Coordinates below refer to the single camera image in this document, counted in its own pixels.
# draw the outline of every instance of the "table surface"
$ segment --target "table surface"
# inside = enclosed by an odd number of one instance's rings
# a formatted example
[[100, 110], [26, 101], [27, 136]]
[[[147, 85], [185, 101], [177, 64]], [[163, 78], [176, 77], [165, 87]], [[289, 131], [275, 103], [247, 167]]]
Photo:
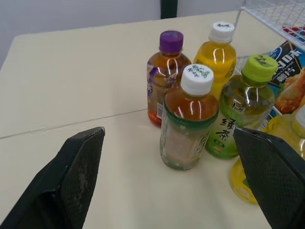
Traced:
[[[85, 229], [270, 228], [242, 202], [228, 174], [235, 160], [204, 153], [189, 171], [159, 155], [160, 129], [147, 118], [146, 62], [159, 34], [180, 30], [193, 59], [215, 21], [236, 12], [18, 36], [0, 72], [0, 222], [65, 139], [104, 126], [100, 170]], [[239, 56], [283, 41], [243, 13]]]

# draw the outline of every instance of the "yellow drink bottle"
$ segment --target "yellow drink bottle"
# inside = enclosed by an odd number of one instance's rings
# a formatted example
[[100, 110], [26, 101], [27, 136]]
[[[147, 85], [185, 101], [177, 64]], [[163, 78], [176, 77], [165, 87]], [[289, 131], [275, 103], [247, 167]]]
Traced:
[[[270, 135], [280, 137], [286, 141], [303, 159], [305, 159], [305, 106], [296, 115], [284, 114], [271, 119], [263, 129]], [[240, 159], [237, 160], [230, 173], [233, 191], [245, 202], [256, 203], [256, 199], [248, 186], [244, 167]]]
[[234, 30], [235, 27], [231, 23], [214, 23], [209, 36], [210, 41], [201, 45], [193, 62], [204, 64], [214, 72], [212, 92], [217, 99], [236, 65], [236, 52], [230, 45]]

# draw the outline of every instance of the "white wire shelf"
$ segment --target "white wire shelf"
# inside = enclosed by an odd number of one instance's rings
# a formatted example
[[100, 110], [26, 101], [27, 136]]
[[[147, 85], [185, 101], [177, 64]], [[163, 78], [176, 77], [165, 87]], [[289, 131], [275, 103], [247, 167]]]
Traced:
[[241, 10], [305, 51], [305, 0], [244, 0]]

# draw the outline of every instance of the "white wall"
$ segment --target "white wall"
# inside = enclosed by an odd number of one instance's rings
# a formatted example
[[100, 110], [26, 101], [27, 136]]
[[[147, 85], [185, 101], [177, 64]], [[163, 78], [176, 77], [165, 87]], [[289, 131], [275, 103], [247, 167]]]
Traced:
[[237, 10], [243, 0], [178, 0], [178, 17]]
[[20, 34], [160, 18], [160, 0], [0, 0], [0, 67]]

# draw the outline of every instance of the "dark door frame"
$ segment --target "dark door frame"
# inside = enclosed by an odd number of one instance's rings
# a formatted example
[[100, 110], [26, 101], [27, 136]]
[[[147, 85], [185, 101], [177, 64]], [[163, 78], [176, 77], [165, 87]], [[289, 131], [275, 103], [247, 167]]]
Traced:
[[161, 19], [176, 18], [178, 0], [160, 0], [161, 1]]

